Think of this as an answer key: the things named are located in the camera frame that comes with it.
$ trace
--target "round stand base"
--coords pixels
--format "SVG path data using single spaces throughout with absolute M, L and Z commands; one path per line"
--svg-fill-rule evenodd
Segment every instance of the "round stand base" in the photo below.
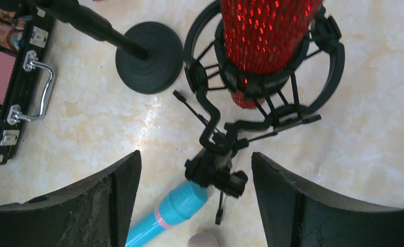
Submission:
M 139 60 L 117 49 L 116 67 L 122 81 L 142 94 L 167 89 L 178 78 L 183 67 L 181 39 L 168 26 L 144 22 L 132 27 L 125 36 L 149 51 L 147 60 Z

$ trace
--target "pink card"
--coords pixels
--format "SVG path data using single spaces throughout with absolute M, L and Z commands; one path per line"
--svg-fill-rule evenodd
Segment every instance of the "pink card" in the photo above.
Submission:
M 0 51 L 0 104 L 4 104 L 16 58 Z

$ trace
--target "red glitter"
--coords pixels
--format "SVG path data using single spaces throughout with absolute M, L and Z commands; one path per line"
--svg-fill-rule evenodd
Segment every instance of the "red glitter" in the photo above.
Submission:
M 229 60 L 240 69 L 258 75 L 282 70 L 322 2 L 222 0 L 225 46 Z M 234 102 L 242 108 L 256 108 L 253 101 L 247 101 L 243 96 L 242 92 L 233 95 Z

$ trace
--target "metal handle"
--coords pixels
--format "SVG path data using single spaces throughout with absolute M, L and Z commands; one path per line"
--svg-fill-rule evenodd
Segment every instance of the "metal handle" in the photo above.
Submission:
M 42 97 L 40 100 L 39 113 L 34 116 L 26 115 L 26 114 L 22 113 L 22 109 L 21 109 L 20 105 L 18 105 L 18 104 L 12 105 L 10 108 L 10 112 L 8 113 L 8 116 L 7 116 L 7 122 L 10 125 L 15 125 L 16 123 L 20 122 L 21 120 L 28 121 L 28 122 L 37 121 L 37 120 L 41 119 L 46 113 L 46 109 L 48 107 L 48 102 L 49 102 L 49 97 L 51 95 L 53 84 L 55 82 L 56 73 L 50 66 L 38 61 L 36 56 L 37 56 L 37 53 L 33 50 L 30 50 L 29 52 L 27 52 L 27 55 L 26 55 L 26 58 L 25 58 L 25 61 L 23 64 L 23 68 L 26 72 L 30 72 L 36 68 L 42 68 L 49 72 L 49 79 L 46 82 L 46 85 L 45 85 L 45 88 L 43 89 Z

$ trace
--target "red microphone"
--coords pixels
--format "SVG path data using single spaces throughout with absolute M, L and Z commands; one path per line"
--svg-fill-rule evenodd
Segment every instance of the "red microphone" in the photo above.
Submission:
M 270 75 L 282 70 L 301 42 L 323 0 L 223 0 L 221 13 L 226 54 L 240 70 Z M 243 109 L 255 109 L 244 98 L 247 78 L 232 94 Z
M 208 187 L 215 186 L 226 195 L 242 195 L 248 177 L 243 171 L 231 172 L 231 159 L 250 142 L 268 138 L 299 125 L 321 119 L 316 112 L 335 92 L 344 70 L 344 45 L 335 19 L 325 16 L 323 0 L 214 0 L 195 19 L 184 46 L 185 72 L 197 102 L 209 114 L 205 119 L 197 113 L 178 91 L 175 97 L 205 125 L 199 142 L 201 152 L 186 162 L 187 180 Z M 221 14 L 214 40 L 195 55 L 195 47 L 202 30 Z M 317 50 L 309 51 L 310 43 Z M 203 64 L 202 58 L 214 48 L 217 64 Z M 320 52 L 329 56 L 329 72 L 323 89 L 310 104 L 302 104 L 296 70 Z M 219 76 L 222 87 L 210 84 Z M 291 83 L 293 101 L 287 100 L 282 88 Z M 226 122 L 224 132 L 217 127 L 220 110 L 209 100 L 210 91 L 228 90 L 237 105 L 245 109 L 257 108 L 264 120 L 238 119 Z M 271 99 L 278 96 L 283 104 Z M 261 103 L 267 102 L 267 108 Z M 246 138 L 244 131 L 270 133 Z M 216 223 L 222 218 L 220 206 Z

